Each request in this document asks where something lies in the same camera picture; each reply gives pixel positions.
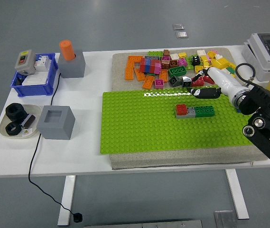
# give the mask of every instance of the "white plate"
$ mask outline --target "white plate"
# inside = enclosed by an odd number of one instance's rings
[[[35,116],[35,120],[31,124],[31,127],[29,129],[22,129],[22,131],[17,135],[10,136],[7,134],[5,127],[11,122],[11,120],[6,115],[4,115],[3,119],[0,123],[1,135],[5,136],[5,137],[14,138],[14,139],[26,139],[26,138],[33,136],[37,132],[37,123],[38,123],[39,118],[41,116],[42,109],[39,106],[33,105],[33,104],[23,104],[22,106],[24,107],[24,110],[28,114],[32,114]]]

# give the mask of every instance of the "electrical box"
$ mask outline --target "electrical box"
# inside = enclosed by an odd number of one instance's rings
[[[259,81],[270,80],[270,33],[253,33],[244,43],[242,55],[255,68]]]

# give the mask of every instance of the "black plug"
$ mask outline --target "black plug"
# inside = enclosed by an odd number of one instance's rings
[[[74,216],[74,222],[82,222],[83,221],[83,216],[82,216],[82,214],[80,214],[80,213],[75,213],[75,214],[73,214],[73,216]]]

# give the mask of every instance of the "table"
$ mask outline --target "table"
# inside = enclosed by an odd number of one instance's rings
[[[245,62],[241,55],[242,46],[223,46],[228,48],[236,64]],[[178,50],[185,48],[168,48]],[[46,140],[42,138],[32,167],[32,176],[66,176],[101,173],[189,171],[209,169],[233,169],[248,167],[270,167],[270,160],[230,165],[195,165],[184,167],[157,167],[113,171],[109,155],[100,154],[100,131],[102,116],[102,94],[112,87],[112,56],[116,53],[148,51],[124,50],[84,52],[86,70],[84,78],[61,78],[53,105],[71,107],[76,122],[72,138]],[[250,72],[240,68],[244,78]],[[16,102],[38,106],[49,105],[51,96],[29,96],[19,98],[11,90],[4,107]],[[5,114],[3,109],[0,121]],[[25,140],[12,140],[0,134],[0,177],[25,177],[37,144],[38,133]]]

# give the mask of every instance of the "black cable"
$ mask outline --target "black cable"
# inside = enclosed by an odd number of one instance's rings
[[[252,69],[252,71],[253,71],[252,78],[255,78],[255,76],[256,76],[256,70],[255,70],[255,68],[254,68],[251,64],[249,64],[249,63],[240,63],[240,64],[236,67],[236,69],[235,69],[235,73],[236,73],[236,75],[238,76],[238,78],[239,78],[240,80],[242,80],[243,82],[247,83],[247,84],[250,84],[250,85],[252,85],[252,86],[257,86],[257,87],[259,87],[257,84],[255,84],[255,83],[253,83],[253,82],[250,82],[250,81],[248,81],[248,80],[245,80],[245,79],[243,79],[243,78],[240,76],[240,74],[239,74],[239,72],[238,72],[238,68],[241,67],[241,66],[248,66],[248,67],[250,67],[250,68]]]
[[[54,100],[54,96],[56,95],[56,92],[58,90],[58,87],[59,87],[59,82],[60,82],[60,76],[61,76],[61,73],[59,74],[59,77],[58,77],[58,83],[57,83],[57,87],[56,87],[56,90],[51,98],[51,102],[50,102],[50,105],[53,104],[53,100]],[[73,216],[74,216],[74,221],[75,222],[81,222],[82,221],[82,215],[80,213],[72,213],[72,211],[70,209],[67,209],[65,208],[60,202],[56,201],[54,197],[52,197],[50,194],[46,193],[45,191],[43,191],[43,189],[41,189],[40,186],[38,186],[36,183],[32,182],[31,179],[30,179],[30,173],[31,173],[31,167],[32,167],[32,163],[34,161],[34,158],[35,158],[35,155],[37,153],[37,149],[38,149],[38,146],[39,146],[39,142],[40,142],[40,139],[41,139],[41,133],[39,135],[39,138],[38,138],[38,141],[37,141],[37,145],[36,145],[36,149],[35,149],[35,152],[34,152],[34,155],[32,156],[32,159],[31,159],[31,162],[30,162],[30,166],[29,166],[29,172],[28,172],[28,180],[30,183],[32,183],[33,185],[35,185],[38,189],[41,190],[41,192],[43,192],[44,194],[48,195],[50,198],[53,199],[54,202],[56,202],[57,204],[60,204],[61,207],[63,207],[65,210],[68,210]]]

